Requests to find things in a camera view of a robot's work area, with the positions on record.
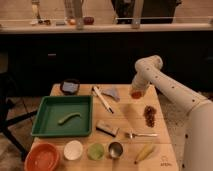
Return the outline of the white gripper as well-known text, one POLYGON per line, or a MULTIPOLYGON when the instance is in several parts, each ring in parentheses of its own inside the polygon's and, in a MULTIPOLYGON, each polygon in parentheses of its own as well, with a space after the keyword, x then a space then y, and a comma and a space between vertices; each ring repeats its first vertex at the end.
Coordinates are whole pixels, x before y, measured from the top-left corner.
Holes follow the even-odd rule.
POLYGON ((147 81, 141 74, 137 73, 132 80, 131 91, 141 92, 144 94, 149 88, 149 85, 150 82, 147 81))

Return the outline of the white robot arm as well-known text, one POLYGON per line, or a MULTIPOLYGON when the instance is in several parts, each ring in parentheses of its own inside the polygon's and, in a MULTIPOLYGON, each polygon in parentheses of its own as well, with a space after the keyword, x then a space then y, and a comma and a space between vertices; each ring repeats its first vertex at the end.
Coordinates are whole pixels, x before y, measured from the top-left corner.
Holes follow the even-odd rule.
POLYGON ((213 171, 213 101, 163 74, 162 66, 158 55, 137 60, 130 95, 139 99, 153 84, 179 106, 189 116, 182 171, 213 171))

